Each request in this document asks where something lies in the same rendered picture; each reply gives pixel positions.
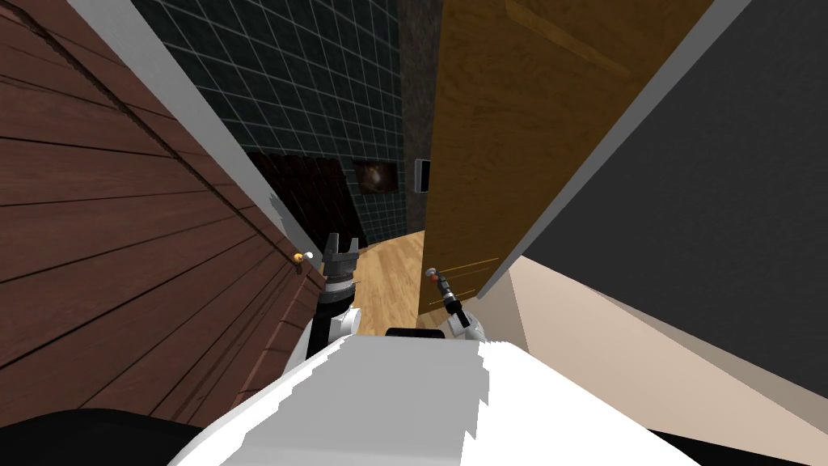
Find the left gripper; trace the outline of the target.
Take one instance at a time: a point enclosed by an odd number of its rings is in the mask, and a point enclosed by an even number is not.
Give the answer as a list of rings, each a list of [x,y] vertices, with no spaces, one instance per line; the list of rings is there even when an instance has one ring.
[[[359,239],[352,238],[348,252],[339,252],[340,235],[332,232],[329,234],[325,253],[322,256],[322,275],[327,281],[348,281],[353,278],[359,258]]]

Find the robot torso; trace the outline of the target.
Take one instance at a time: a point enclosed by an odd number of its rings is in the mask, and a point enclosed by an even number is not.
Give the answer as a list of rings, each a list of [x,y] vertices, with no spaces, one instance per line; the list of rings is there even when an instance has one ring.
[[[506,341],[338,339],[168,466],[699,466]]]

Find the yellow-brown wooden door leaf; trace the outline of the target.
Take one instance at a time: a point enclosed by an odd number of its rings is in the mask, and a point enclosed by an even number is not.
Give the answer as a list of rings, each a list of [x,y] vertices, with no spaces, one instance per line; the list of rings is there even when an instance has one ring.
[[[714,0],[445,0],[422,265],[482,292]]]

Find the dark brown plank door leaf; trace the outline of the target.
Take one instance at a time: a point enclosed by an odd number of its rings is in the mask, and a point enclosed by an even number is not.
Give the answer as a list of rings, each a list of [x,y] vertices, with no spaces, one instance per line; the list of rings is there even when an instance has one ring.
[[[206,426],[285,371],[321,277],[180,116],[68,0],[0,0],[0,426]]]

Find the dark framed wall picture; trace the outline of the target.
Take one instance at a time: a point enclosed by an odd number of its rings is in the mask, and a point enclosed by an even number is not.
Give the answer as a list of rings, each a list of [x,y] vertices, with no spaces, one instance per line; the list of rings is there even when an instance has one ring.
[[[398,169],[394,163],[354,159],[352,165],[361,195],[399,192]]]

